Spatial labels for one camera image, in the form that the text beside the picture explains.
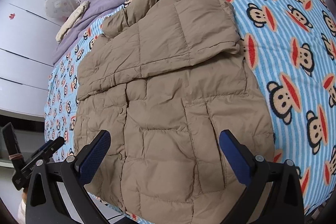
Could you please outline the left hand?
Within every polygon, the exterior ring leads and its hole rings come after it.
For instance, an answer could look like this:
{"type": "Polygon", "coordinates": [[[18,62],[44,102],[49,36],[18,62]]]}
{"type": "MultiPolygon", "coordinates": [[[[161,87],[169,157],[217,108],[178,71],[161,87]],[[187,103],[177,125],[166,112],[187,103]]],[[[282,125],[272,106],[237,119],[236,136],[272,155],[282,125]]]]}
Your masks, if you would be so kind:
{"type": "Polygon", "coordinates": [[[19,224],[25,224],[26,223],[26,203],[27,203],[27,193],[28,189],[24,188],[22,192],[22,200],[19,205],[18,209],[18,223],[19,224]]]}

